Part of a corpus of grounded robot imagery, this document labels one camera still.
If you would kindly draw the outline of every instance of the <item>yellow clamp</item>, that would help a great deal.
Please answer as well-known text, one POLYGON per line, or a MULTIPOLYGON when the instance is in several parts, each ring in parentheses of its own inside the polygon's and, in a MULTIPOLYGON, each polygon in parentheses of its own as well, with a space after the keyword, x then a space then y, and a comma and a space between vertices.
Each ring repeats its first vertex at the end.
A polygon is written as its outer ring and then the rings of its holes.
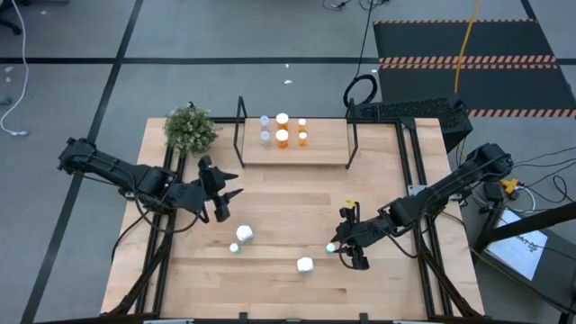
POLYGON ((514 193, 514 190, 518 185, 518 180, 517 179, 500 180, 500 185, 502 185, 506 194, 512 194, 514 193))

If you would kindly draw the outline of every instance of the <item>yellow cable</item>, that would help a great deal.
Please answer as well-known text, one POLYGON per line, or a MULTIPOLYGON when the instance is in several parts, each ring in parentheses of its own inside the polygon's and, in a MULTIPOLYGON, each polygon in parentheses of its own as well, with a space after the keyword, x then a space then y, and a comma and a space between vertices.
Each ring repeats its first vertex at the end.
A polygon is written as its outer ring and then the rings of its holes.
POLYGON ((476 0, 476 4, 474 5, 474 13, 472 14, 472 18, 470 18, 470 21, 468 22, 468 30, 466 30, 466 35, 464 36, 464 42, 462 43, 462 47, 460 48, 460 56, 458 57, 458 66, 456 67, 456 80, 454 81, 455 94, 458 93, 458 79, 460 77, 460 65, 462 64, 462 56, 464 55, 464 51, 466 50, 468 37, 470 36, 470 31, 472 30, 474 20, 476 20, 476 14, 478 13, 479 8, 480 8, 480 0, 476 0))

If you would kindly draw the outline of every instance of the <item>white paper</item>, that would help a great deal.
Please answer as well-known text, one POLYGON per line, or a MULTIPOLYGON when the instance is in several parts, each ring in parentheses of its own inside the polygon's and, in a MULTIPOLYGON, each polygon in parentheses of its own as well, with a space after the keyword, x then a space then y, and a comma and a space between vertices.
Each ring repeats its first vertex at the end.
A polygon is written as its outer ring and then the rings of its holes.
MULTIPOLYGON (((499 220, 498 227, 519 221, 513 211, 505 210, 499 220)), ((514 238, 503 239, 491 243, 487 251, 502 263, 514 269, 526 279, 532 280, 544 251, 548 237, 541 231, 535 230, 514 238)))

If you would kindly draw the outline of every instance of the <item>wooden shelf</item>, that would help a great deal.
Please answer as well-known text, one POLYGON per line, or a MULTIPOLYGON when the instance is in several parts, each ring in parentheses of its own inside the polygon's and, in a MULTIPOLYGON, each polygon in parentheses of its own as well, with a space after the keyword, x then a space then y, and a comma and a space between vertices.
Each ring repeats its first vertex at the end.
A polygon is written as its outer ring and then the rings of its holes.
POLYGON ((275 134, 278 127, 270 121, 270 145, 260 140, 260 120, 247 118, 244 124, 242 160, 246 165, 332 165, 345 166, 348 153, 346 119, 308 119, 307 145, 298 144, 298 121, 288 121, 288 147, 279 148, 275 134))

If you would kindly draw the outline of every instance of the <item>green plant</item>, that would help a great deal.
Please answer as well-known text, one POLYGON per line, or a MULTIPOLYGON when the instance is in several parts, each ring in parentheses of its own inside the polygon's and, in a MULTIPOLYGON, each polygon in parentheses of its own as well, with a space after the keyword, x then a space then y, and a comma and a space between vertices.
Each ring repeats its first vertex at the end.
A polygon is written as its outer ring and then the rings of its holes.
POLYGON ((203 153, 216 140, 216 125, 208 112, 189 103, 176 107, 164 124, 168 145, 184 153, 203 153))

